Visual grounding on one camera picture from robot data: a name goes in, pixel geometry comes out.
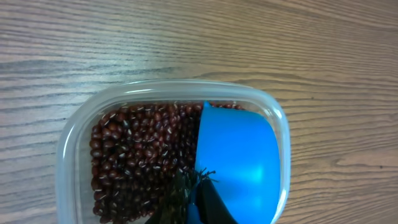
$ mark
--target plastic container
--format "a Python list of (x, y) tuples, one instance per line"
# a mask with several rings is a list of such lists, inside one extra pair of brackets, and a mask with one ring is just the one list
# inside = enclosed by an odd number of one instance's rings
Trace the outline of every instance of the plastic container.
[(282, 214), (290, 185), (290, 134), (286, 116), (273, 97), (248, 86), (201, 80), (155, 80), (108, 88), (87, 100), (69, 119), (57, 147), (55, 190), (60, 224), (99, 223), (91, 189), (91, 128), (104, 113), (126, 103), (156, 101), (236, 101), (271, 124), (280, 155), (280, 197), (274, 223)]

